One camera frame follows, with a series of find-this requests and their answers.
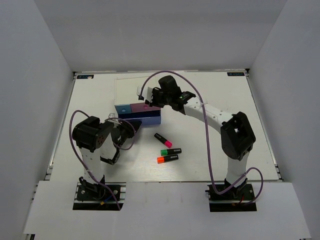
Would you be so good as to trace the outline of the pink drawer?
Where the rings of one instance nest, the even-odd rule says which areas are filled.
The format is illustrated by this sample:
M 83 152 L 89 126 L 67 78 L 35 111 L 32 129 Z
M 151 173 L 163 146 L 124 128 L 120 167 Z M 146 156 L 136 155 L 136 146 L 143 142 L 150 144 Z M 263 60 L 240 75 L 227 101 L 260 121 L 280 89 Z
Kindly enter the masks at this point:
M 159 111 L 161 108 L 156 106 L 149 106 L 144 102 L 140 103 L 131 103 L 131 112 L 132 113 L 142 113 L 142 112 L 151 112 L 151 111 Z

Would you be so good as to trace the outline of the pink highlighter marker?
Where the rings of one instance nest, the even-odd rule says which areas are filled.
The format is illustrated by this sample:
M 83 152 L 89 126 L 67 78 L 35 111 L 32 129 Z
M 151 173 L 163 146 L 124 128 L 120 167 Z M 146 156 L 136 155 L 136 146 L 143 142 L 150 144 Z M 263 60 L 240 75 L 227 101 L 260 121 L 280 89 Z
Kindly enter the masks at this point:
M 171 148 L 172 147 L 172 143 L 167 140 L 165 137 L 163 137 L 162 135 L 160 135 L 159 133 L 155 133 L 154 137 L 159 140 L 162 144 L 164 144 L 167 148 Z

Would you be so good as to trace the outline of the green highlighter marker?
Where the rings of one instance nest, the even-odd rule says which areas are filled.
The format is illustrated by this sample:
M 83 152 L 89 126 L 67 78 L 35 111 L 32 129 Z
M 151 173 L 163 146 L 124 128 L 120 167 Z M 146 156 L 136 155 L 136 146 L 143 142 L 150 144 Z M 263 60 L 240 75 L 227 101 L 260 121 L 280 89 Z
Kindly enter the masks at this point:
M 164 156 L 170 156 L 170 155 L 178 155 L 182 153 L 181 148 L 172 148 L 172 149 L 163 149 L 160 151 L 160 155 L 162 157 Z

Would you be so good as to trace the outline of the orange highlighter marker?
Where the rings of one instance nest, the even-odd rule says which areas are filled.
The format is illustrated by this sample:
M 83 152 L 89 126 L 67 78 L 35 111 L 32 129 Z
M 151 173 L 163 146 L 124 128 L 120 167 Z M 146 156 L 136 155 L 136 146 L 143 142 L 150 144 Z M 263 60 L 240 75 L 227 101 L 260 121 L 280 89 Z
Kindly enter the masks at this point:
M 179 159 L 179 156 L 177 154 L 161 156 L 161 157 L 157 158 L 157 163 L 158 164 L 163 164 L 163 163 L 175 161 L 175 160 L 178 160 L 178 159 Z

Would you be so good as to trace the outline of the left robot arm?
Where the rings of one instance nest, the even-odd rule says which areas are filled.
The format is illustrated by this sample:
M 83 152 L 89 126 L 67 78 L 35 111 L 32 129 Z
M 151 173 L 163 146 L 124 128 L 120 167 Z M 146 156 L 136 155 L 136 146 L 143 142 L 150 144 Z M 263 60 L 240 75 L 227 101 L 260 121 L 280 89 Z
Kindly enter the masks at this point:
M 131 145 L 123 145 L 128 139 L 134 139 L 141 125 L 140 120 L 101 122 L 98 117 L 89 116 L 73 128 L 71 140 L 75 141 L 85 165 L 84 176 L 79 181 L 94 199 L 99 200 L 106 193 L 102 163 L 114 165 L 121 151 L 130 150 Z

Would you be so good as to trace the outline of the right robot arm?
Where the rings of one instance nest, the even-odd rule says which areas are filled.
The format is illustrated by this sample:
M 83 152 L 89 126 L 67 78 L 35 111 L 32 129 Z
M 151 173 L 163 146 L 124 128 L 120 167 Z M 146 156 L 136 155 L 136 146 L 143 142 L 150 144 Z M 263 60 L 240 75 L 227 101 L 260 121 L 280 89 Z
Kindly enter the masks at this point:
M 170 106 L 174 111 L 200 120 L 205 125 L 206 146 L 210 146 L 209 128 L 220 134 L 221 148 L 227 156 L 227 174 L 224 189 L 213 190 L 217 195 L 225 195 L 236 200 L 244 193 L 247 184 L 248 157 L 256 142 L 256 137 L 243 112 L 229 113 L 205 103 L 198 90 L 182 91 L 171 75 L 162 77 L 158 87 L 145 84 L 137 90 L 139 100 L 148 106 L 163 108 Z

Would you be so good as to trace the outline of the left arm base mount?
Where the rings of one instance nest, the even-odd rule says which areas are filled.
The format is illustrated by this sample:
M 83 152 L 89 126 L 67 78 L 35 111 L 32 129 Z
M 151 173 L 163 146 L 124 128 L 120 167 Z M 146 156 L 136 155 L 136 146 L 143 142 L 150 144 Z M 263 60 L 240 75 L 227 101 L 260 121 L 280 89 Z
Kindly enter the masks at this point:
M 126 184 L 114 183 L 108 187 L 113 191 L 119 207 L 112 194 L 106 189 L 96 193 L 77 183 L 72 209 L 74 211 L 119 211 L 125 202 Z

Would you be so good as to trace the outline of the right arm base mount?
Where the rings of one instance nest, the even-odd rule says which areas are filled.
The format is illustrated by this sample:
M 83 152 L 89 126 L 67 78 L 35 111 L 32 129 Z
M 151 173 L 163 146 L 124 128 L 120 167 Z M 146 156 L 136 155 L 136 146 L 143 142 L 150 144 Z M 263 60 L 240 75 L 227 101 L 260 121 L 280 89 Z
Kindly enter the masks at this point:
M 208 185 L 208 189 L 205 190 L 205 192 L 208 196 L 209 210 L 211 213 L 257 211 L 252 184 L 246 184 L 237 196 L 229 192 L 219 195 L 214 191 L 211 184 Z

